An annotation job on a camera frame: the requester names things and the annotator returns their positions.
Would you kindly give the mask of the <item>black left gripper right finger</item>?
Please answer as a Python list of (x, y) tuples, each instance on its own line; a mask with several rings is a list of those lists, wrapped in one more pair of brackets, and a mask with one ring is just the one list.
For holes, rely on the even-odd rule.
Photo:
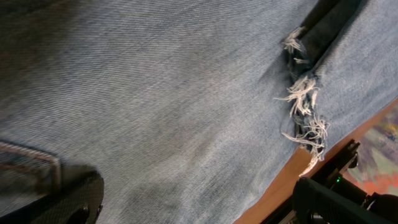
[(392, 223), (307, 177), (297, 181), (292, 196), (293, 209), (300, 223), (314, 223), (315, 215), (321, 216), (325, 223)]

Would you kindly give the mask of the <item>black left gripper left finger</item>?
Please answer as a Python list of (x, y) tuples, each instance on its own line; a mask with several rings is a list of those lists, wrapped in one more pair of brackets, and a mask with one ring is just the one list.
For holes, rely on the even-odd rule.
[(102, 211), (104, 180), (90, 172), (55, 194), (1, 217), (9, 224), (95, 224)]

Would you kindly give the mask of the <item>blue denim jeans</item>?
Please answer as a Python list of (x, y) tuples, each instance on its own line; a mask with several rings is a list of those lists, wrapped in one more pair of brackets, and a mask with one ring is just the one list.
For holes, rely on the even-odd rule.
[(396, 1), (2, 1), (1, 214), (96, 170), (100, 223), (233, 222), (396, 97)]

